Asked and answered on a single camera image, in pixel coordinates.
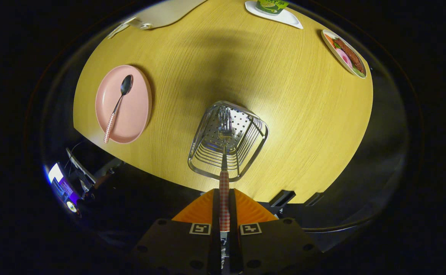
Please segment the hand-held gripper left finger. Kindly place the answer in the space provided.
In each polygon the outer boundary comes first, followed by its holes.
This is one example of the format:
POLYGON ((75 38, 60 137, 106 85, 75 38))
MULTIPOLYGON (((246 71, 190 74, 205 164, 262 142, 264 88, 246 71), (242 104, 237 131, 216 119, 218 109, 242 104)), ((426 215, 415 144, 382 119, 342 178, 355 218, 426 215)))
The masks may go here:
POLYGON ((157 219, 133 248, 134 275, 219 275, 219 190, 185 207, 178 219, 157 219))

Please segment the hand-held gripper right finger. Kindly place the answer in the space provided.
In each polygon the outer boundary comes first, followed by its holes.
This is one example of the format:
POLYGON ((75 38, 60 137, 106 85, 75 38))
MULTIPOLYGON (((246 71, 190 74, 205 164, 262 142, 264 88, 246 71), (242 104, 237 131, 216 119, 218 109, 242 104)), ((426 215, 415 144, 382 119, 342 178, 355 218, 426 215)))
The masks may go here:
POLYGON ((293 218, 277 219, 247 195, 229 192, 229 269, 235 275, 306 275, 322 251, 293 218))

